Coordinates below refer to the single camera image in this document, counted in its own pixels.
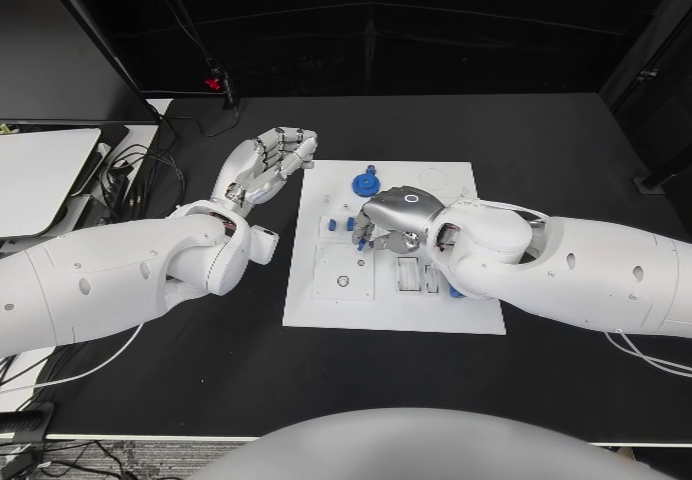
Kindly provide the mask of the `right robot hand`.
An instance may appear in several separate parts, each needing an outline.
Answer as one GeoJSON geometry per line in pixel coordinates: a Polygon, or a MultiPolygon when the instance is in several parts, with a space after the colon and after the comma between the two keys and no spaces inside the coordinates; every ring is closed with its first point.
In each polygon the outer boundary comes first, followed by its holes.
{"type": "Polygon", "coordinates": [[[362,205],[352,231],[360,251],[416,252],[427,243],[433,220],[446,206],[427,191],[401,186],[381,191],[362,205]]]}

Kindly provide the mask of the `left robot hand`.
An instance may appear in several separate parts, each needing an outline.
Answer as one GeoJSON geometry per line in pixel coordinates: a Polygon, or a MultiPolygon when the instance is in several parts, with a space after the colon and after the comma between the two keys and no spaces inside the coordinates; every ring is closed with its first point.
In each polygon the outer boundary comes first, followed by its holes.
{"type": "Polygon", "coordinates": [[[211,200],[246,217],[267,203],[299,169],[311,169],[318,150],[318,133],[276,127],[246,140],[223,165],[211,200]]]}

